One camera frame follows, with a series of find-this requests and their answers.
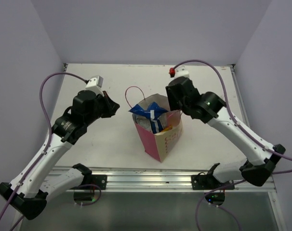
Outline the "blue chips bag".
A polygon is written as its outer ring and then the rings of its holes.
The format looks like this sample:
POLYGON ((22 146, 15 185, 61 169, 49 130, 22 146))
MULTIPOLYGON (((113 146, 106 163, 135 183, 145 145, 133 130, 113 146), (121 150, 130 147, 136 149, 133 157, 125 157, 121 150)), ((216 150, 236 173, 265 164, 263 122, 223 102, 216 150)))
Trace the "blue chips bag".
POLYGON ((152 102, 146 109, 136 104, 129 112, 133 114, 136 124, 153 134, 162 132, 168 126, 168 110, 160 107, 156 102, 152 102))

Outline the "Fox's fruit candy bag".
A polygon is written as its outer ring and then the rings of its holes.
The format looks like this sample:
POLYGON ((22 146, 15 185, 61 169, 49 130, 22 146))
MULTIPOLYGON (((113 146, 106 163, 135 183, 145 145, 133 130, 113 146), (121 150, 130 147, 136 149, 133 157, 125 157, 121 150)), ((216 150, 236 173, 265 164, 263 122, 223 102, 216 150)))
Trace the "Fox's fruit candy bag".
POLYGON ((169 130, 172 130, 173 129, 173 125, 168 125, 167 127, 165 127, 162 131, 162 132, 166 132, 166 131, 169 131, 169 130))

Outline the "beige Cakes paper bag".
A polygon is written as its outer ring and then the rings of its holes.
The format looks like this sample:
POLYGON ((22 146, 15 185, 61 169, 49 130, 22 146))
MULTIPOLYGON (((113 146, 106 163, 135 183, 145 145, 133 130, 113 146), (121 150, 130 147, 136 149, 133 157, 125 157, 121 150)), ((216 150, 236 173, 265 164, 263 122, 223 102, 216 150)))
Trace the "beige Cakes paper bag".
MULTIPOLYGON (((135 106, 130 104, 127 97, 128 91, 132 88, 134 88, 134 86, 128 87, 125 91, 125 100, 130 109, 135 106)), ((173 125, 172 130, 153 134, 152 132, 149 132, 140 125, 136 124, 133 120, 145 152, 155 160, 163 162, 183 134, 183 124, 181 120, 182 112, 179 110, 171 111, 168 99, 164 95, 156 93, 146 97, 144 93, 142 93, 142 96, 142 99, 137 103, 138 105, 140 105, 143 109, 146 109, 152 102, 156 102, 160 107, 168 110, 167 124, 173 125)))

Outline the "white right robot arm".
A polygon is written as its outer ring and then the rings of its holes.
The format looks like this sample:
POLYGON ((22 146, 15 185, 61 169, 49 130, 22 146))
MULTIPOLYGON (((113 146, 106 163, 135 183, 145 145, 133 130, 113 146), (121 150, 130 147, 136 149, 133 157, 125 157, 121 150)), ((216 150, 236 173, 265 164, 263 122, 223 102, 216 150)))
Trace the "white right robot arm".
POLYGON ((211 91, 200 94, 187 77, 175 78, 165 89, 171 110, 181 110, 192 119, 198 119, 216 129, 246 157, 225 165, 214 164, 207 174, 199 177, 200 183, 206 183, 210 189, 217 189, 231 180, 246 180, 254 186, 263 186, 280 160, 272 151, 284 154, 286 149, 282 145, 273 145, 250 130, 249 134, 262 144, 257 145, 240 130, 241 127, 246 128, 246 125, 241 121, 236 122, 235 115, 229 115, 222 98, 211 91))

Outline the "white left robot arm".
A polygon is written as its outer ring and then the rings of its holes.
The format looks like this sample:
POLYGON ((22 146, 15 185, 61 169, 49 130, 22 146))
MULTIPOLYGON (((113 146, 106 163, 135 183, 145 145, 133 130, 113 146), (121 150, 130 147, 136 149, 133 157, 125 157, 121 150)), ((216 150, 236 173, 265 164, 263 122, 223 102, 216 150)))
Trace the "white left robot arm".
POLYGON ((36 218, 49 200, 66 190, 90 187, 92 171, 75 164, 68 172, 45 181, 58 160, 87 132, 90 124, 100 118, 114 116, 120 105, 107 92, 95 94, 80 91, 61 117, 57 118, 46 141, 27 167, 11 182, 0 184, 0 195, 26 219, 36 218))

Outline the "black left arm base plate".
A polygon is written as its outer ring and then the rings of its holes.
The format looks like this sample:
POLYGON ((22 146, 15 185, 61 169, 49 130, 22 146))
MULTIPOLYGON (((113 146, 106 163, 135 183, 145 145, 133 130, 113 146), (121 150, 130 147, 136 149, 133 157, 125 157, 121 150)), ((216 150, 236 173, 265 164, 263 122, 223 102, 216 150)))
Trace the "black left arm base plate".
POLYGON ((80 186, 84 186, 86 189, 90 189, 91 186, 86 186, 90 184, 97 185, 101 190, 105 190, 107 185, 107 175, 97 174, 84 176, 80 186))

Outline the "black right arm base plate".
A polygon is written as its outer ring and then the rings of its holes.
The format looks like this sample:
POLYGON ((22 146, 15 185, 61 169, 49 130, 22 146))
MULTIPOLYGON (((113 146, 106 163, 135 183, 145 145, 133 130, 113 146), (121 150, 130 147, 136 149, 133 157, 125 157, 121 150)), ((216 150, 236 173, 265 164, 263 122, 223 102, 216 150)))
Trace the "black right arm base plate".
POLYGON ((226 190, 233 190, 235 188, 232 185, 233 182, 224 182, 221 183, 216 180, 212 175, 205 174, 201 172, 197 175, 191 175, 191 185, 193 190, 213 190, 219 187, 223 187, 226 190))

